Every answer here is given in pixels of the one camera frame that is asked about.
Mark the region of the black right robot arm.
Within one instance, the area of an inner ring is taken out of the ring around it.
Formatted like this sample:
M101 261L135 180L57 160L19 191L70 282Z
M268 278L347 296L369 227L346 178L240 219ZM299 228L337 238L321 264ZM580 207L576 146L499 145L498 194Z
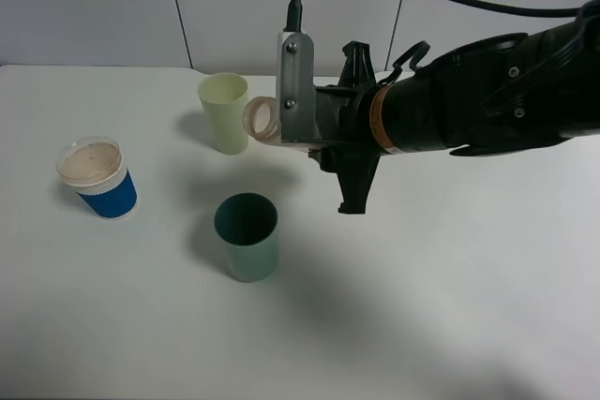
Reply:
M346 215L366 210L382 156L500 156L599 131L599 4L547 31L483 39L428 65L419 42L380 81L321 88L334 139L309 152L337 176Z

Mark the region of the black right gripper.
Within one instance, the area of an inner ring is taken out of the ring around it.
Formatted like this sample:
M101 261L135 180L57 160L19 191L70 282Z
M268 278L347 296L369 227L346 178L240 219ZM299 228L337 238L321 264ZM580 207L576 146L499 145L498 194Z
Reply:
M309 156L321 170L337 175L342 195L338 212L363 215L380 161L370 134L368 110L377 91L367 43L351 41L342 48L346 57L337 85L316 88L316 127L319 150Z

